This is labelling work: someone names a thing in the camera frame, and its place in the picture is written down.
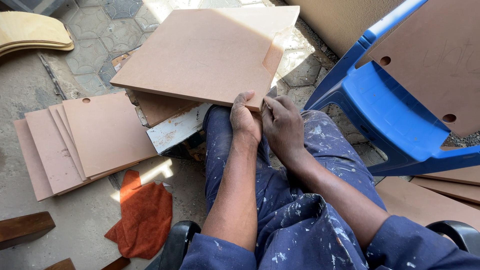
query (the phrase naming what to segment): sleeve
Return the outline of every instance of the sleeve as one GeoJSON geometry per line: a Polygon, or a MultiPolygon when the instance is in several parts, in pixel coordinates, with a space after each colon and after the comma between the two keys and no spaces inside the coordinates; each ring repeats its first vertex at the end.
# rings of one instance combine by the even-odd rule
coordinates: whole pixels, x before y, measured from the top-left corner
{"type": "Polygon", "coordinates": [[[253,252],[236,244],[196,233],[180,267],[187,269],[257,269],[253,252]]]}
{"type": "Polygon", "coordinates": [[[365,253],[370,269],[477,269],[480,257],[458,249],[451,240],[399,216],[389,217],[365,253]]]}

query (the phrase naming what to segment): orange rag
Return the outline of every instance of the orange rag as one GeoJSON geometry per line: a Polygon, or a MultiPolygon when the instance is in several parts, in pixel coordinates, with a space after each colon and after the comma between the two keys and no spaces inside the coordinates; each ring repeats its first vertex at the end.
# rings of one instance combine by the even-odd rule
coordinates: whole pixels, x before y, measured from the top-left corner
{"type": "Polygon", "coordinates": [[[165,243],[172,222],[172,194],[162,184],[142,186],[137,171],[128,170],[120,189],[121,219],[105,237],[126,258],[151,259],[165,243]]]}

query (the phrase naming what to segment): hand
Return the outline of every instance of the hand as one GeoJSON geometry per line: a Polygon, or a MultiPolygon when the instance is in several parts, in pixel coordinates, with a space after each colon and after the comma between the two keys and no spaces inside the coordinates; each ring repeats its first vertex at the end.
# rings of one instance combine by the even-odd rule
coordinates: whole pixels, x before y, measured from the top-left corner
{"type": "Polygon", "coordinates": [[[247,100],[255,95],[254,90],[240,93],[233,102],[230,122],[232,123],[233,137],[253,139],[257,144],[262,139],[262,116],[259,112],[250,111],[245,107],[247,100]]]}
{"type": "Polygon", "coordinates": [[[292,169],[306,152],[303,119],[288,96],[265,97],[264,101],[262,120],[268,145],[282,164],[292,169]]]}

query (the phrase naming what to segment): beige wall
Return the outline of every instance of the beige wall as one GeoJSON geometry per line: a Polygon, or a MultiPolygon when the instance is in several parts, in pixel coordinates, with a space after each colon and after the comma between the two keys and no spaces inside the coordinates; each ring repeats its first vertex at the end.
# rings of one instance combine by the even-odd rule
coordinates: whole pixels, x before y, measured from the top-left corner
{"type": "Polygon", "coordinates": [[[404,0],[286,0],[339,57],[404,0]]]}

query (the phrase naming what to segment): blue plastic chair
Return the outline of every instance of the blue plastic chair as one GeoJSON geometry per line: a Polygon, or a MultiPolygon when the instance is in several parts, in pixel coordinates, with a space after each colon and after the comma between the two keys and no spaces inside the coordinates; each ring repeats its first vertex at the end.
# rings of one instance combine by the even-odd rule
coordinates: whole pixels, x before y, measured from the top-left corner
{"type": "Polygon", "coordinates": [[[376,176],[416,175],[480,165],[480,146],[443,151],[447,125],[376,62],[355,64],[383,34],[427,0],[406,0],[370,27],[318,85],[304,110],[338,105],[388,161],[370,166],[376,176]]]}

